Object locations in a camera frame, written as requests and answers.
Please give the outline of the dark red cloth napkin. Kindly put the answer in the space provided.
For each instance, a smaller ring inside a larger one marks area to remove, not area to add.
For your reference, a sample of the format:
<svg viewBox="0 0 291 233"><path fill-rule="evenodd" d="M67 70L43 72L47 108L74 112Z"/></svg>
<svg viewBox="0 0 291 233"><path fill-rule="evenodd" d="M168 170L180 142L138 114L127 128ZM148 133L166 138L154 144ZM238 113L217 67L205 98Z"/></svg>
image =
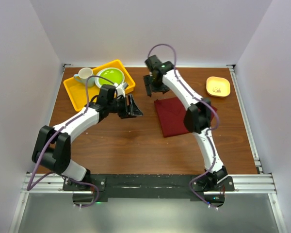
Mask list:
<svg viewBox="0 0 291 233"><path fill-rule="evenodd" d="M209 99L204 99L207 104L191 103L185 107L179 98L155 100L155 108L161 124L164 137L177 136L186 133L201 133L210 126L217 108L211 106Z"/></svg>

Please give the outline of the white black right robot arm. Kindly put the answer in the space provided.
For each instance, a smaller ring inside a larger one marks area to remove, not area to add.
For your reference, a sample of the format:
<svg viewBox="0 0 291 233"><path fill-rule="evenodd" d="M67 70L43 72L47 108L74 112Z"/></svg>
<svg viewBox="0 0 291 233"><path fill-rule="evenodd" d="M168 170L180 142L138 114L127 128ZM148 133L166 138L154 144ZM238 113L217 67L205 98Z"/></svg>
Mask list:
<svg viewBox="0 0 291 233"><path fill-rule="evenodd" d="M152 55L145 60L145 64L150 72L144 76L147 95L171 90L186 110L183 123L187 131L196 138L205 167L204 174L194 178L194 182L201 180L210 190L218 190L223 186L228 173L212 137L214 128L211 127L211 117L217 118L218 115L212 108L210 99L197 94L170 61L163 63L156 55Z"/></svg>

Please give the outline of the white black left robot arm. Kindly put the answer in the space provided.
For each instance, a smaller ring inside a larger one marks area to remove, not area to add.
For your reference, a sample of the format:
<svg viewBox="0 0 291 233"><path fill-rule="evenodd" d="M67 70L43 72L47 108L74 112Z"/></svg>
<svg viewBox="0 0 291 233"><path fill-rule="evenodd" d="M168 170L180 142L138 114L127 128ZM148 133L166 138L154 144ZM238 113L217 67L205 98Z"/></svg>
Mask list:
<svg viewBox="0 0 291 233"><path fill-rule="evenodd" d="M90 170L72 160L71 144L109 114L117 114L121 119L143 115L133 96L125 94L123 85L115 87L104 84L99 94L89 100L79 113L59 125L43 126L40 129L32 153L35 166L43 166L69 178L79 190L88 189L91 184Z"/></svg>

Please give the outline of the green plate white rim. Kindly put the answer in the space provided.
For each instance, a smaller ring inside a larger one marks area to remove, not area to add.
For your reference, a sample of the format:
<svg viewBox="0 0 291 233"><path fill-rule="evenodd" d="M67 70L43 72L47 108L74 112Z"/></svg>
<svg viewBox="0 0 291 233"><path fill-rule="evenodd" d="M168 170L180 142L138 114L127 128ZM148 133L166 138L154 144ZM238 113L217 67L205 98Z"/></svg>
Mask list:
<svg viewBox="0 0 291 233"><path fill-rule="evenodd" d="M122 84L124 82L124 73L115 67L105 68L97 73L98 76L104 77L116 84ZM104 84L111 84L109 81L95 77L95 84L98 88L101 88Z"/></svg>

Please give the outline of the yellow plastic tray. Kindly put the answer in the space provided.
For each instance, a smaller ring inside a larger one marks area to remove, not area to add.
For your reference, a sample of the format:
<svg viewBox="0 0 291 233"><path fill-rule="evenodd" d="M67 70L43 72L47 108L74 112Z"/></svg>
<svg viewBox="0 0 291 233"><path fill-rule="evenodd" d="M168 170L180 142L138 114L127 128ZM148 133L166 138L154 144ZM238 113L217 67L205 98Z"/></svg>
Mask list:
<svg viewBox="0 0 291 233"><path fill-rule="evenodd" d="M106 68L117 68L121 70L124 74L124 82L128 84L128 87L125 90L125 93L128 94L132 92L136 86L135 81L131 77L131 75L128 73L124 65L120 60L113 60L111 62L108 62L106 64L103 64L101 66L98 66L96 68L93 68L92 71L94 74L100 73L101 70ZM79 82L79 78L77 77L77 74L75 74L73 77L68 78L64 81L64 87L68 93L68 96L71 100L71 103L75 109L75 111L79 112L84 105L86 104L86 93L85 93L85 84L82 84Z"/></svg>

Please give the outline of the light blue ceramic mug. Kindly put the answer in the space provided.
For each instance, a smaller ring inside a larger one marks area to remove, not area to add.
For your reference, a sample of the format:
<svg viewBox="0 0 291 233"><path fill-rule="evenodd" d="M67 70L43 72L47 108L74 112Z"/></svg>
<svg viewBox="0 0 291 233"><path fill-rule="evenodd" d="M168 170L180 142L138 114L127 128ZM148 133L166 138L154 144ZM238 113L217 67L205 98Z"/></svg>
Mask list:
<svg viewBox="0 0 291 233"><path fill-rule="evenodd" d="M73 78L83 85L86 85L87 83L87 87L93 87L95 86L95 77L92 77L88 80L88 77L92 76L93 74L94 73L91 68L84 67L80 69L78 73L73 76Z"/></svg>

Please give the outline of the small yellow square dish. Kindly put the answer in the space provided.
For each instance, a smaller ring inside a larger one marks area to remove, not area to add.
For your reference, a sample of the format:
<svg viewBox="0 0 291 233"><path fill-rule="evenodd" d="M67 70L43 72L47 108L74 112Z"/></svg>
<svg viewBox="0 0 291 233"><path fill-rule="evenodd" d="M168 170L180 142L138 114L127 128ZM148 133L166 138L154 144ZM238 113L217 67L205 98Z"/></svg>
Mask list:
<svg viewBox="0 0 291 233"><path fill-rule="evenodd" d="M206 80L206 91L214 97L224 98L230 95L230 82L221 77L211 76Z"/></svg>

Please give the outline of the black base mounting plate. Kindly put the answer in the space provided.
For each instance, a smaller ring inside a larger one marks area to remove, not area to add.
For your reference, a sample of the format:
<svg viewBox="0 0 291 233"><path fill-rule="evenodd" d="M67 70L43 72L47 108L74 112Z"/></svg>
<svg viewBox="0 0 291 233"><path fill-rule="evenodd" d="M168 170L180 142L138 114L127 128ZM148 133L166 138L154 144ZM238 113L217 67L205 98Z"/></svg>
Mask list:
<svg viewBox="0 0 291 233"><path fill-rule="evenodd" d="M194 192L210 203L223 203L224 193L235 190L233 178L228 176L219 185L211 187L206 178L189 182L195 175L145 174L91 174L92 183L99 190L98 201L110 199L190 199L199 201Z"/></svg>

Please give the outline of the aluminium frame rail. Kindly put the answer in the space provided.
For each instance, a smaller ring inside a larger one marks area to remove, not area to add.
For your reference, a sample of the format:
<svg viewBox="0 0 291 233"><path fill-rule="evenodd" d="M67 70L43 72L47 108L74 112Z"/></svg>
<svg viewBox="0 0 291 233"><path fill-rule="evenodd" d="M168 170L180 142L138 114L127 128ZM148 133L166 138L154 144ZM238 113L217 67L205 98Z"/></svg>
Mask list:
<svg viewBox="0 0 291 233"><path fill-rule="evenodd" d="M37 181L44 174L36 174L33 182ZM25 180L22 184L21 193L28 192L27 185L29 183L31 174L26 174ZM225 186L225 193L240 193L240 194L276 194L276 187L272 175L231 175L232 181L227 181ZM29 192L31 193L73 193L73 194L90 194L90 191L80 191L80 190L64 190L65 182L64 179L59 175L51 174L41 180L34 188ZM171 189L171 185L163 187L162 185L154 184L150 185L141 185L141 184L128 184L124 186L123 184L115 185L116 188L128 190L136 190L141 188L167 188Z"/></svg>

